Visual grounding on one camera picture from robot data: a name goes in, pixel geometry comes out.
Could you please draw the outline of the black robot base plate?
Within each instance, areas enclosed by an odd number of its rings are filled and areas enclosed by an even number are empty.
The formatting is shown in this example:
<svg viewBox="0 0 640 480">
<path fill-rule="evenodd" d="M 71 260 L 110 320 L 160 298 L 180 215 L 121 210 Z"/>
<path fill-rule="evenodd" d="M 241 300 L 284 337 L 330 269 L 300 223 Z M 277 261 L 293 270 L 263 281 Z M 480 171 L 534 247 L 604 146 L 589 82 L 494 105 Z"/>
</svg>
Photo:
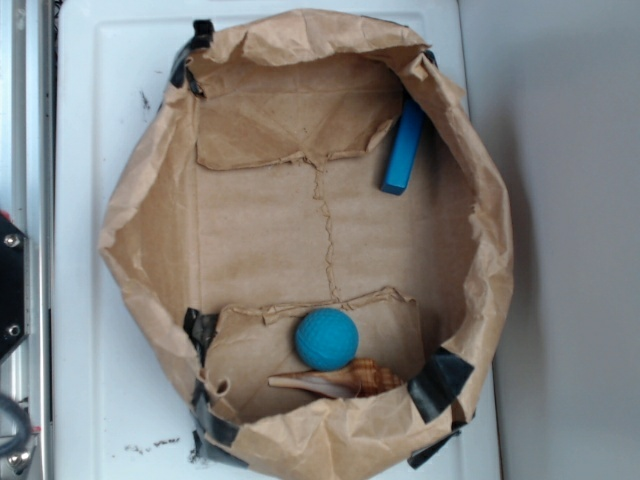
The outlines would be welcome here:
<svg viewBox="0 0 640 480">
<path fill-rule="evenodd" d="M 25 235 L 1 212 L 1 361 L 25 336 Z"/>
</svg>

